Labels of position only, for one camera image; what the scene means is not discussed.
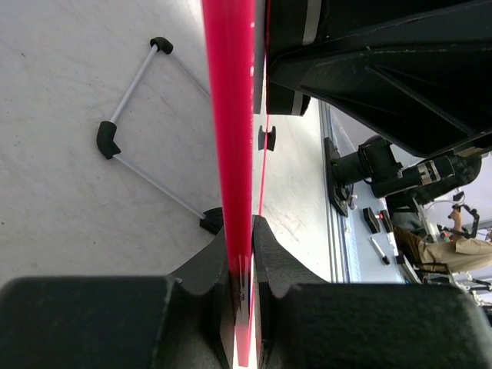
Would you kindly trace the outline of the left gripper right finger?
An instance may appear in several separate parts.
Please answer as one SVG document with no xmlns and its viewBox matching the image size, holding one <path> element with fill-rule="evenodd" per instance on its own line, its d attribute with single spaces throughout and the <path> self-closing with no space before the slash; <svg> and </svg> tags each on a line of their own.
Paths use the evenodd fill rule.
<svg viewBox="0 0 492 369">
<path fill-rule="evenodd" d="M 333 284 L 253 225 L 261 368 L 489 368 L 491 328 L 462 290 Z"/>
</svg>

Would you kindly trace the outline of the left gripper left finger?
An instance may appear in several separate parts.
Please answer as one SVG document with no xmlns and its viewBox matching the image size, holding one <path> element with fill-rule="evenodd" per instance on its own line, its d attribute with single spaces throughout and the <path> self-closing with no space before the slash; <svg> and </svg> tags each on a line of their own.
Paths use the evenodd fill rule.
<svg viewBox="0 0 492 369">
<path fill-rule="evenodd" d="M 230 368 L 225 238 L 165 276 L 16 278 L 1 289 L 3 368 Z"/>
</svg>

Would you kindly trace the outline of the pink framed whiteboard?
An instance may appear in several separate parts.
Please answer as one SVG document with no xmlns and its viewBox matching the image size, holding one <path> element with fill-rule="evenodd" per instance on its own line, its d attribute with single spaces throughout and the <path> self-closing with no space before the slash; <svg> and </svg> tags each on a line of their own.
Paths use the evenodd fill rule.
<svg viewBox="0 0 492 369">
<path fill-rule="evenodd" d="M 238 365 L 250 364 L 254 159 L 264 87 L 264 1 L 204 1 L 211 107 Z"/>
</svg>

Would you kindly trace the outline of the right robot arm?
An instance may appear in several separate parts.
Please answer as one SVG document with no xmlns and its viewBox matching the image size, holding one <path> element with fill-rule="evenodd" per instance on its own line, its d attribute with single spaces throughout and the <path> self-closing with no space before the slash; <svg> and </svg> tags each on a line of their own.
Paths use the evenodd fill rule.
<svg viewBox="0 0 492 369">
<path fill-rule="evenodd" d="M 377 197 L 454 177 L 491 150 L 489 1 L 269 1 L 268 110 L 324 101 L 379 135 L 327 158 Z"/>
</svg>

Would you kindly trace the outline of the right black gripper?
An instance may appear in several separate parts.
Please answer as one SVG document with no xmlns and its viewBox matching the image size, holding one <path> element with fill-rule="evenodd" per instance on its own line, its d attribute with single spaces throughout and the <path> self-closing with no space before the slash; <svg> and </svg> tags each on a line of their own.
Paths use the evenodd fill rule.
<svg viewBox="0 0 492 369">
<path fill-rule="evenodd" d="M 269 1 L 269 113 L 315 98 L 409 153 L 491 150 L 489 1 Z"/>
</svg>

